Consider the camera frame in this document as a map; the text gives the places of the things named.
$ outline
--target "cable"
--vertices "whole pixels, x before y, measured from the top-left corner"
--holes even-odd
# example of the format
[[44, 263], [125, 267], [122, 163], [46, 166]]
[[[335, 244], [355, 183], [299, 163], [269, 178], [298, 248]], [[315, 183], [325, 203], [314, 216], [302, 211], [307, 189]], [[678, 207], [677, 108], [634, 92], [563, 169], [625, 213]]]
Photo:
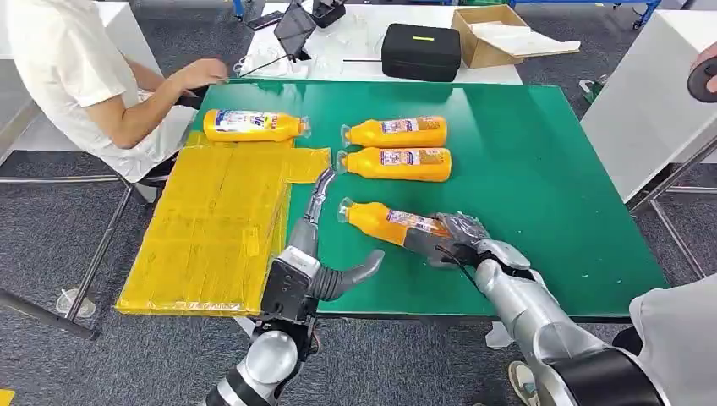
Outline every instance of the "cable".
[[241, 75], [237, 76], [237, 79], [243, 78], [244, 76], [246, 76], [246, 75], [248, 75], [248, 74], [252, 74], [252, 73], [256, 72], [256, 71], [259, 70], [259, 69], [266, 68], [267, 66], [271, 65], [272, 63], [279, 62], [279, 61], [281, 61], [282, 59], [284, 59], [284, 58], [286, 58], [286, 57], [288, 57], [288, 56], [289, 56], [289, 54], [287, 53], [287, 54], [285, 54], [285, 55], [280, 56], [279, 58], [274, 59], [274, 60], [271, 61], [271, 62], [264, 63], [263, 65], [261, 65], [261, 66], [259, 66], [259, 67], [257, 67], [257, 68], [251, 69], [251, 70], [250, 70], [249, 72], [247, 72], [246, 74], [241, 74]]
[[468, 273], [468, 270], [466, 269], [466, 267], [463, 266], [463, 264], [461, 263], [461, 261], [459, 261], [458, 258], [456, 258], [456, 256], [451, 253], [451, 251], [447, 250], [446, 248], [444, 248], [444, 247], [442, 247], [442, 246], [440, 246], [440, 245], [436, 245], [435, 248], [436, 248], [437, 250], [439, 250], [440, 252], [442, 252], [443, 254], [445, 254], [446, 256], [448, 256], [448, 258], [450, 258], [451, 260], [453, 260], [453, 262], [454, 262], [456, 265], [458, 265], [459, 268], [461, 268], [461, 271], [463, 271], [463, 275], [465, 275], [465, 276], [468, 278], [468, 280], [471, 281], [471, 283], [473, 284], [473, 287], [480, 292], [480, 289], [478, 289], [478, 285], [475, 283], [475, 279], [473, 279], [473, 278], [470, 276], [470, 274]]

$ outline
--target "white shirt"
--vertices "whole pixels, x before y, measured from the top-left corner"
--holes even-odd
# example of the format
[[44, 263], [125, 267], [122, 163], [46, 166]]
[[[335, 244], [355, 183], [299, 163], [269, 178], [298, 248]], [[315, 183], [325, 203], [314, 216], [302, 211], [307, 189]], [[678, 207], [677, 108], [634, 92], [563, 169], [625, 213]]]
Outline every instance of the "white shirt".
[[83, 107], [122, 95], [130, 108], [145, 97], [89, 0], [9, 0], [8, 37], [20, 77], [37, 105], [80, 149], [129, 182], [179, 151], [196, 111], [173, 107], [137, 146], [116, 147]]
[[653, 289], [630, 303], [643, 339], [640, 360], [673, 405], [712, 406], [717, 399], [717, 274], [671, 289]]

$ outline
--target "orange bottle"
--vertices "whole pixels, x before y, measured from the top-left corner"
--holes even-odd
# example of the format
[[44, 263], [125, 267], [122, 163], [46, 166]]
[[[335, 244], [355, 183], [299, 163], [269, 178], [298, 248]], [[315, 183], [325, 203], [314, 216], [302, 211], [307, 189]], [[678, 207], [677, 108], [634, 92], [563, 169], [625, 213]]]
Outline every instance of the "orange bottle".
[[[348, 222], [364, 234], [402, 247], [407, 242], [406, 236], [409, 233], [414, 236], [413, 244], [416, 242], [416, 235], [420, 236], [420, 239], [423, 240], [422, 243], [425, 240], [431, 240], [428, 244], [431, 249], [441, 240], [451, 237], [443, 224], [434, 218], [391, 210], [378, 202], [354, 203], [348, 197], [344, 198], [339, 205], [338, 221]], [[413, 250], [415, 247], [408, 246], [406, 248]]]
[[354, 127], [341, 127], [343, 146], [351, 144], [379, 148], [409, 146], [443, 146], [448, 125], [443, 117], [402, 118], [399, 120], [368, 120]]
[[212, 141], [284, 141], [311, 135], [309, 118], [283, 112], [210, 110], [204, 116], [204, 133]]
[[451, 176], [451, 152], [446, 148], [403, 148], [337, 154], [337, 172], [357, 173], [364, 178], [443, 182]]

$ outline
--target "person's arm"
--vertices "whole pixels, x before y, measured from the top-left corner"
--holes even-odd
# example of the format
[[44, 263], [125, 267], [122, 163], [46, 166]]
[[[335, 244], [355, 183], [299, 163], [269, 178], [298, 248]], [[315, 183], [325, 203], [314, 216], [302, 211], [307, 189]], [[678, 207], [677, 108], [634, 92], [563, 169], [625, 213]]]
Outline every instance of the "person's arm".
[[159, 89], [159, 86], [164, 83], [164, 76], [156, 73], [154, 70], [147, 68], [141, 63], [136, 63], [127, 57], [124, 57], [124, 60], [127, 61], [129, 68], [132, 69], [132, 73], [140, 89], [156, 91]]
[[139, 144], [166, 117], [187, 89], [223, 83], [227, 67], [218, 59], [200, 59], [164, 80], [150, 98], [126, 108], [121, 96], [85, 107], [112, 143], [122, 149]]

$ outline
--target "person's hand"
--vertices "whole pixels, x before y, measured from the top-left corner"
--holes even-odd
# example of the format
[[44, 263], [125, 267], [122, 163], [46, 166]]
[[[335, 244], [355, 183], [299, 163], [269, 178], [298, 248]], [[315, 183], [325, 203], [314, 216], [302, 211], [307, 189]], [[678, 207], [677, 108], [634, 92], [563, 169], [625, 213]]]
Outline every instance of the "person's hand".
[[198, 59], [169, 77], [183, 90], [206, 85], [218, 85], [227, 81], [227, 66], [216, 58]]
[[[715, 42], [699, 54], [697, 60], [692, 64], [692, 68], [690, 69], [690, 71], [694, 70], [700, 63], [712, 57], [717, 57], [717, 42]], [[717, 93], [717, 76], [707, 82], [707, 90], [711, 91], [712, 93]]]

